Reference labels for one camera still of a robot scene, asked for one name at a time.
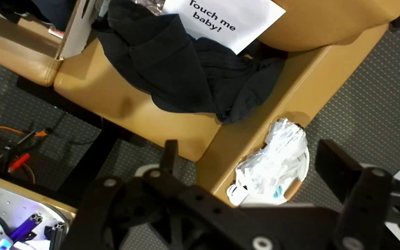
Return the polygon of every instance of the white plastic wrapper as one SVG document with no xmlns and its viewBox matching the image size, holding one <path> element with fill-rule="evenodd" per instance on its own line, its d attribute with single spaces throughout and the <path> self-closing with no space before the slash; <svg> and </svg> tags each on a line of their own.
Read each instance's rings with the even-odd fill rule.
<svg viewBox="0 0 400 250">
<path fill-rule="evenodd" d="M 301 127 L 279 119 L 269 127 L 265 144 L 237 165 L 236 183 L 226 191 L 231 204 L 281 204 L 288 186 L 306 176 L 309 152 Z"/>
</svg>

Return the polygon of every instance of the black fabric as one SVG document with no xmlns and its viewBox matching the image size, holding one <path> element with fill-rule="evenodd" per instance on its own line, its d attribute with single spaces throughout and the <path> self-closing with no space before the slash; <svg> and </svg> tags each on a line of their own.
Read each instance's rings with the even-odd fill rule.
<svg viewBox="0 0 400 250">
<path fill-rule="evenodd" d="M 15 23 L 20 13 L 30 13 L 65 30 L 75 2 L 76 0 L 0 0 L 0 13 Z"/>
<path fill-rule="evenodd" d="M 40 20 L 48 19 L 41 13 L 41 11 L 33 4 L 30 0 L 0 0 L 0 13 L 11 20 L 18 22 L 20 18 L 20 13 L 31 13 Z"/>
<path fill-rule="evenodd" d="M 56 29 L 65 30 L 75 5 L 75 0 L 31 0 L 31 1 Z"/>
<path fill-rule="evenodd" d="M 130 0 L 112 0 L 106 22 L 94 29 L 111 63 L 159 108 L 215 112 L 223 123 L 243 119 L 268 97 L 286 58 L 247 57 L 259 43 L 236 55 L 212 40 L 194 40 L 177 15 L 154 16 Z"/>
</svg>

